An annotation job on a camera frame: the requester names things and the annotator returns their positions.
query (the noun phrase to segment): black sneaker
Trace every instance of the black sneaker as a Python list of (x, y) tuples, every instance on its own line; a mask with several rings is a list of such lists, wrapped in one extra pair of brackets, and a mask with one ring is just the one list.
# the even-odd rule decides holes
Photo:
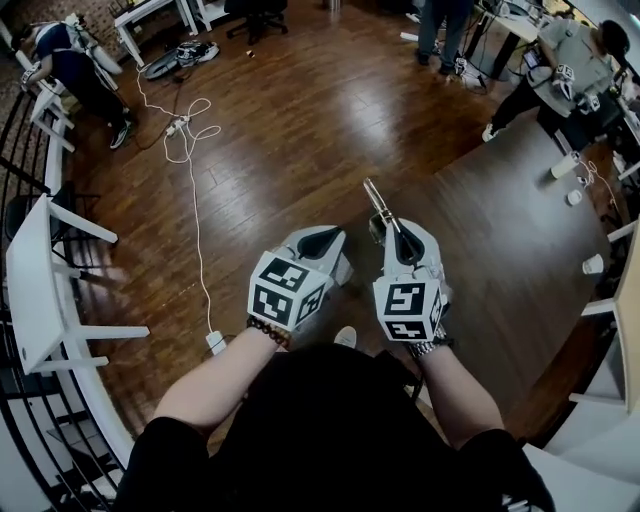
[(122, 143), (127, 139), (127, 135), (129, 135), (130, 130), (131, 121), (125, 121), (124, 126), (118, 133), (113, 136), (113, 139), (111, 139), (111, 144), (109, 145), (109, 147), (111, 149), (118, 149), (120, 146), (122, 146)]
[(440, 71), (438, 71), (438, 73), (444, 76), (453, 75), (455, 72), (456, 72), (455, 66), (445, 66), (444, 64), (440, 66)]
[(429, 57), (431, 57), (430, 53), (422, 53), (420, 50), (416, 50), (416, 60), (421, 66), (429, 65)]

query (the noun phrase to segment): wooden floor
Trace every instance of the wooden floor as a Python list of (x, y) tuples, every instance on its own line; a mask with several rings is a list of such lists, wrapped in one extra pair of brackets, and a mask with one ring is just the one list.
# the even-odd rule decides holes
[[(201, 35), (218, 42), (221, 53), (187, 72), (181, 87), (142, 82), (149, 100), (165, 108), (179, 93), (178, 112), (210, 99), (212, 108), (192, 130), (222, 128), (198, 144), (193, 160), (204, 280), (213, 327), (225, 334), (243, 327), (249, 276), (264, 250), (295, 229), (345, 224), (368, 209), (361, 186), (367, 176), (392, 193), (468, 153), (511, 90), (498, 84), (476, 95), (439, 76), (437, 60), (432, 69), (418, 66), (415, 46), (399, 39), (400, 31), (417, 29), (404, 17), (345, 5), (332, 19), (318, 3), (291, 2), (289, 34), (275, 31), (260, 41), (254, 58), (244, 36), (225, 38), (232, 23)], [(492, 34), (488, 51), (504, 36)], [(143, 49), (148, 61), (161, 52)], [(140, 149), (169, 120), (143, 108), (135, 69), (131, 62), (125, 68), (118, 81), (138, 119), (137, 142), (110, 152), (108, 131), (81, 116), (68, 168), (79, 189), (102, 196), (92, 218), (120, 237), (113, 249), (95, 248), (101, 266), (92, 270), (96, 283), (83, 285), (86, 313), (151, 330), (143, 340), (92, 342), (95, 354), (109, 356), (101, 375), (125, 424), (139, 433), (167, 388), (207, 357), (208, 328), (188, 167), (166, 162), (162, 140)], [(174, 158), (182, 156), (181, 144), (169, 142)], [(367, 351), (379, 350), (382, 332), (364, 297), (347, 290), (344, 302), (328, 307), (337, 312), (319, 329), (325, 339), (350, 323)], [(512, 420), (526, 423), (523, 416)], [(525, 431), (514, 427), (516, 435)]]

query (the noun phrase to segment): beaded bracelet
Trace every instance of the beaded bracelet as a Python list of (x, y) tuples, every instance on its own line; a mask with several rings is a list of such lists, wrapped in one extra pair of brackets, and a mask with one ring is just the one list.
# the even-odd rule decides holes
[(253, 327), (254, 329), (262, 331), (281, 347), (287, 348), (291, 342), (290, 332), (287, 332), (280, 327), (276, 327), (275, 325), (271, 325), (259, 318), (256, 318), (255, 316), (250, 315), (249, 318), (247, 318), (247, 327)]

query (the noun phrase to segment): cup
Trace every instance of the cup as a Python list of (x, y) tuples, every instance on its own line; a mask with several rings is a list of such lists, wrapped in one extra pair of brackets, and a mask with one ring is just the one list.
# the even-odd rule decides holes
[(567, 194), (567, 201), (571, 206), (577, 205), (580, 201), (582, 201), (582, 192), (579, 190), (572, 190)]
[(558, 180), (569, 171), (575, 169), (578, 163), (580, 163), (580, 155), (573, 151), (551, 168), (551, 175)]
[(604, 272), (604, 260), (596, 254), (582, 263), (582, 271), (585, 274), (601, 274)]

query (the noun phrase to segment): white cable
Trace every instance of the white cable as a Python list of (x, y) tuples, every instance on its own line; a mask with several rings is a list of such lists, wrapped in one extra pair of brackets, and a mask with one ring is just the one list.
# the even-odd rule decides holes
[[(202, 258), (202, 250), (200, 249), (200, 219), (198, 218), (198, 198), (196, 194), (197, 187), (196, 187), (196, 180), (193, 176), (193, 160), (191, 159), (191, 155), (193, 154), (193, 150), (196, 147), (196, 142), (198, 142), (199, 140), (208, 139), (210, 137), (215, 137), (222, 131), (222, 128), (217, 125), (212, 125), (212, 126), (207, 126), (206, 128), (200, 130), (195, 135), (191, 133), (191, 128), (189, 127), (189, 122), (191, 121), (191, 118), (199, 114), (202, 114), (203, 112), (206, 112), (211, 108), (211, 101), (209, 101), (207, 98), (198, 98), (193, 103), (191, 103), (191, 105), (189, 105), (189, 109), (187, 110), (186, 116), (176, 114), (174, 112), (169, 112), (168, 110), (165, 110), (164, 108), (159, 107), (157, 105), (150, 105), (149, 102), (147, 101), (147, 95), (144, 93), (144, 91), (142, 90), (142, 86), (140, 85), (140, 74), (144, 71), (144, 69), (145, 68), (138, 69), (138, 78), (137, 78), (138, 90), (140, 91), (140, 94), (144, 98), (144, 106), (147, 108), (155, 108), (155, 109), (161, 110), (162, 112), (164, 112), (169, 116), (184, 120), (186, 123), (187, 133), (185, 133), (183, 126), (179, 126), (180, 133), (182, 134), (182, 138), (184, 140), (184, 151), (186, 155), (185, 159), (173, 160), (172, 158), (169, 157), (169, 148), (167, 148), (167, 138), (169, 137), (168, 134), (164, 136), (164, 140), (163, 140), (164, 154), (167, 161), (171, 163), (174, 163), (174, 164), (189, 163), (189, 176), (191, 177), (191, 184), (193, 185), (193, 212), (196, 218), (196, 248), (198, 250), (198, 258), (200, 260), (200, 284), (202, 285), (202, 290), (204, 291), (204, 294), (207, 296), (207, 325), (209, 326), (209, 332), (213, 332), (213, 327), (211, 326), (211, 296), (209, 295), (209, 291), (207, 290), (207, 287), (204, 284), (204, 262)], [(194, 105), (196, 105), (200, 101), (206, 102), (207, 106), (198, 110), (197, 112), (191, 113), (191, 110), (193, 109)], [(209, 131), (212, 131), (212, 133), (205, 135), (205, 133)], [(189, 138), (193, 140), (193, 144), (191, 144), (191, 148), (189, 148), (189, 139), (187, 138), (187, 134), (189, 135)]]
[(580, 163), (587, 170), (586, 184), (584, 187), (587, 188), (595, 183), (596, 180), (594, 176), (597, 176), (602, 181), (604, 181), (604, 184), (607, 186), (607, 189), (609, 189), (609, 194), (611, 195), (611, 203), (613, 203), (613, 206), (615, 207), (619, 215), (620, 210), (618, 209), (618, 203), (616, 203), (616, 198), (613, 195), (613, 190), (611, 190), (611, 187), (609, 186), (609, 182), (605, 180), (602, 176), (600, 176), (600, 174), (598, 174), (598, 168), (596, 167), (596, 164), (594, 164), (591, 160), (589, 160), (588, 164), (585, 164), (582, 160), (580, 160)]

